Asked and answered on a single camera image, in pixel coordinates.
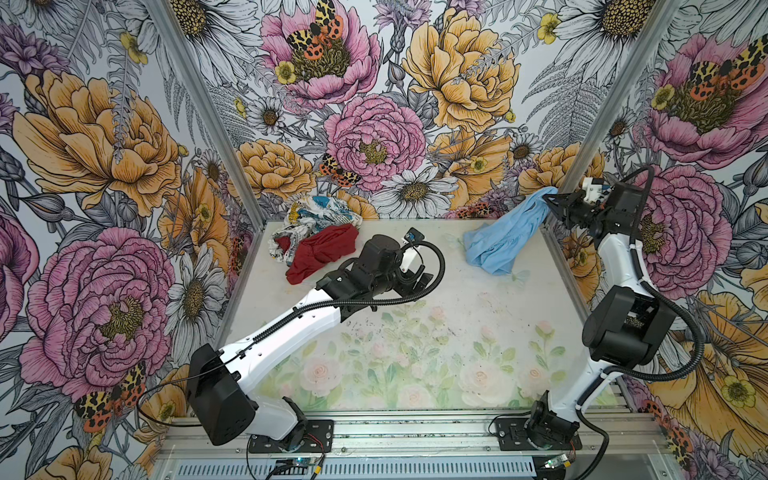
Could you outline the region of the light blue mesh cloth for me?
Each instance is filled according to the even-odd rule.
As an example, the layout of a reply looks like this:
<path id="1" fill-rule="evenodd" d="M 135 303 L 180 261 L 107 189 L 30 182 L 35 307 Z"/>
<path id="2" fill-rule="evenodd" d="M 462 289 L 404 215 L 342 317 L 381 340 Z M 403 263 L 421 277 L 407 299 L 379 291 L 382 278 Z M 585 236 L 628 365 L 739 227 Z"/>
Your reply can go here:
<path id="1" fill-rule="evenodd" d="M 556 187 L 544 187 L 495 222 L 466 232 L 466 262 L 494 276 L 510 274 L 516 257 L 549 213 L 544 196 L 557 192 Z"/>

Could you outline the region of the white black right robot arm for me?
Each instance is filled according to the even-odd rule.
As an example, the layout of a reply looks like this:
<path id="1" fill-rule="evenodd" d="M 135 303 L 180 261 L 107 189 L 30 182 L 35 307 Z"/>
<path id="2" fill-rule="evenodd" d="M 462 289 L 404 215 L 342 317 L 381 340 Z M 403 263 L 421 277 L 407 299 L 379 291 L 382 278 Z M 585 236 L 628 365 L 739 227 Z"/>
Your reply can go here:
<path id="1" fill-rule="evenodd" d="M 539 448 L 568 445 L 579 429 L 579 414 L 623 370 L 647 364 L 676 318 L 653 296 L 643 259 L 639 230 L 647 196 L 635 185 L 588 177 L 574 193 L 545 198 L 566 226 L 593 237 L 610 289 L 584 322 L 585 351 L 567 380 L 534 404 L 525 430 Z"/>

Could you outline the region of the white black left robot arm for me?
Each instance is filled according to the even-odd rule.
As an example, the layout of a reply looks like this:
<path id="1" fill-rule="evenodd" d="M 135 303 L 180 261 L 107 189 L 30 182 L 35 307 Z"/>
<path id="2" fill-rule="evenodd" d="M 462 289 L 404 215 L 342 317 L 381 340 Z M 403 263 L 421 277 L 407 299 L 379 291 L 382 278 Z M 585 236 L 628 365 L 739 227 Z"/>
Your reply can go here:
<path id="1" fill-rule="evenodd" d="M 247 434 L 295 449 L 307 432 L 304 413 L 288 397 L 253 395 L 256 386 L 280 362 L 358 311 L 424 298 L 445 271 L 442 251 L 416 229 L 401 241 L 377 234 L 280 317 L 219 349 L 199 347 L 191 356 L 185 397 L 208 440 L 221 446 Z"/>

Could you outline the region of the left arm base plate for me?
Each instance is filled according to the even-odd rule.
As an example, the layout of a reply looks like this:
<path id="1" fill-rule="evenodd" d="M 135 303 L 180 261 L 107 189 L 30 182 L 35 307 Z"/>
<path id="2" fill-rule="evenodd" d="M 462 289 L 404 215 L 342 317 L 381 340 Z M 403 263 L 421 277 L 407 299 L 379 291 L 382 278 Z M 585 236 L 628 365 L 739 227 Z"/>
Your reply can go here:
<path id="1" fill-rule="evenodd" d="M 252 436 L 247 444 L 250 454 L 267 453 L 329 453 L 332 450 L 335 422 L 305 420 L 282 440 L 268 436 Z"/>

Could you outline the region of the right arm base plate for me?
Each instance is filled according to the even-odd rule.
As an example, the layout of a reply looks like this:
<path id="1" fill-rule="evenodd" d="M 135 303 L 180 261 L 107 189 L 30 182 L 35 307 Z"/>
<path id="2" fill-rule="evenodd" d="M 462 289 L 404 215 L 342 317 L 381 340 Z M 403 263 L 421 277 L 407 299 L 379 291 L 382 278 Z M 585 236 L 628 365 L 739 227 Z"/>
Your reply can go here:
<path id="1" fill-rule="evenodd" d="M 498 416 L 489 424 L 501 451 L 581 450 L 578 422 Z"/>

